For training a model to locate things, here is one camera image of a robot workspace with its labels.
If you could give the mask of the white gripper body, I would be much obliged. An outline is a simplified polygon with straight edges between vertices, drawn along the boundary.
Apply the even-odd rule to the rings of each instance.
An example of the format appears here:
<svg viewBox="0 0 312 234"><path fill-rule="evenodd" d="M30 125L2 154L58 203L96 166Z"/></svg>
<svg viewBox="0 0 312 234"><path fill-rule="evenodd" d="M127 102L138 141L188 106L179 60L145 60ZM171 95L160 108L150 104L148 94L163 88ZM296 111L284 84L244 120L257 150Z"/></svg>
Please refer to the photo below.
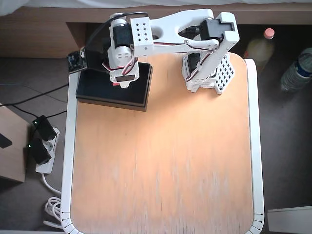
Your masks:
<svg viewBox="0 0 312 234"><path fill-rule="evenodd" d="M109 71L112 83L131 83L139 78L138 61L130 47L111 45L107 55L104 68Z"/></svg>

